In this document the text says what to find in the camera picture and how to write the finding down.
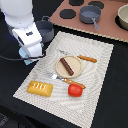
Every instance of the plate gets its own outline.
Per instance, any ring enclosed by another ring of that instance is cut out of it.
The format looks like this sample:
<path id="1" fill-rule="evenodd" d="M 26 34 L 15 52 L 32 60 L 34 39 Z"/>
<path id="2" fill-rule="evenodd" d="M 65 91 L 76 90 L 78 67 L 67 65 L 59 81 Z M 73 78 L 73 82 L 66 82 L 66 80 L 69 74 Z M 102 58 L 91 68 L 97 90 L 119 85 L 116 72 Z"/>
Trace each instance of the plate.
<path id="1" fill-rule="evenodd" d="M 74 72 L 72 76 L 69 75 L 68 71 L 65 69 L 64 65 L 60 61 L 61 58 L 65 59 L 65 61 L 68 63 L 68 65 Z M 74 78 L 78 77 L 82 73 L 83 64 L 78 57 L 66 55 L 61 58 L 56 62 L 56 72 L 59 74 L 59 76 L 61 76 L 62 78 Z"/>

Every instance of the cable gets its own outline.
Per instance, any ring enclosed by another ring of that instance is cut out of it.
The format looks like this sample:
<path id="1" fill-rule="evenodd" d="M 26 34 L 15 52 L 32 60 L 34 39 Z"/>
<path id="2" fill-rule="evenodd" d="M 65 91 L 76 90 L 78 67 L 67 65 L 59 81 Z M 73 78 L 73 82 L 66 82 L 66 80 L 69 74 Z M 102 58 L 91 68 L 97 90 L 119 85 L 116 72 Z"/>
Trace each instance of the cable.
<path id="1" fill-rule="evenodd" d="M 6 58 L 6 57 L 0 55 L 0 58 L 5 59 L 5 60 L 9 60 L 9 61 L 21 61 L 21 60 L 43 58 L 45 55 L 46 55 L 46 51 L 44 51 L 43 56 L 37 56 L 37 57 L 28 57 L 28 58 L 21 58 L 21 59 L 11 59 L 11 58 Z"/>

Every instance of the brown board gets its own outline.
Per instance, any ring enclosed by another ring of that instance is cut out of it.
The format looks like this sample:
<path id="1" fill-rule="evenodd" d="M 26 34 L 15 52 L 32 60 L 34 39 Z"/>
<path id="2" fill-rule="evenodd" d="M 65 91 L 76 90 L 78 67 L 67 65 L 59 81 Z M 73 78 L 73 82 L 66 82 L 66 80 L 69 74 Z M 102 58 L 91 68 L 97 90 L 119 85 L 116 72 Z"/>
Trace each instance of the brown board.
<path id="1" fill-rule="evenodd" d="M 101 0 L 101 2 L 104 4 L 104 8 L 101 9 L 100 20 L 97 22 L 99 30 L 95 30 L 94 24 L 85 24 L 82 23 L 79 19 L 80 9 L 83 6 L 87 6 L 89 2 L 91 2 L 91 0 L 84 0 L 84 4 L 82 4 L 81 6 L 72 6 L 69 4 L 69 0 L 64 0 L 57 8 L 57 10 L 53 13 L 50 21 L 58 26 L 110 39 L 120 40 L 123 42 L 128 42 L 128 31 L 120 28 L 115 22 L 115 19 L 118 16 L 118 9 L 128 3 Z M 76 16 L 72 19 L 61 18 L 59 14 L 63 9 L 73 9 L 76 12 Z"/>

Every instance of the frying pan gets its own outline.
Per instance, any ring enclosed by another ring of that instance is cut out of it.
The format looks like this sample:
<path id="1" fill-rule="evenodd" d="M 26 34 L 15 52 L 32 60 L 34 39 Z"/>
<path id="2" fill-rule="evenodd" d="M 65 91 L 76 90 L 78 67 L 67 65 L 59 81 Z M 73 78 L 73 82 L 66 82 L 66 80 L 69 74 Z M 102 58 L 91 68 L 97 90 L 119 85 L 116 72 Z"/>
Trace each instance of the frying pan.
<path id="1" fill-rule="evenodd" d="M 96 22 L 99 21 L 101 15 L 101 9 L 97 6 L 88 5 L 80 9 L 79 18 L 82 22 L 87 24 L 94 23 L 95 29 L 99 30 L 99 26 Z"/>

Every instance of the knife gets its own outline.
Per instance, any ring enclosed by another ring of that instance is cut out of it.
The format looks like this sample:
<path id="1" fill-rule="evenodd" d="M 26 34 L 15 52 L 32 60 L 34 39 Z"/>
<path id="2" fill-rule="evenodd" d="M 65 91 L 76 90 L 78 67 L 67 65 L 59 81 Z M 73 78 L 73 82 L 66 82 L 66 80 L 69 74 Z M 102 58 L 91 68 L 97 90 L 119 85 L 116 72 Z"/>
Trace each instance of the knife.
<path id="1" fill-rule="evenodd" d="M 48 71 L 46 71 L 46 75 L 47 75 L 48 77 L 52 78 L 52 79 L 59 79 L 59 80 L 62 80 L 63 82 L 66 82 L 66 83 L 68 83 L 68 84 L 77 84 L 77 85 L 79 85 L 79 86 L 80 86 L 81 88 L 83 88 L 83 89 L 86 88 L 85 85 L 83 85 L 83 84 L 81 84 L 81 83 L 72 81 L 72 80 L 67 79 L 67 78 L 61 78 L 61 77 L 59 77 L 58 75 L 53 74 L 53 73 L 48 72 Z"/>
<path id="2" fill-rule="evenodd" d="M 60 53 L 63 53 L 64 55 L 71 55 L 71 53 L 62 51 L 60 49 L 57 49 L 57 51 L 59 51 Z M 82 55 L 79 55 L 77 57 L 80 59 L 83 59 L 83 60 L 91 61 L 93 63 L 97 62 L 97 59 L 94 59 L 94 58 L 90 58 L 90 57 L 86 57 L 86 56 L 82 56 Z"/>

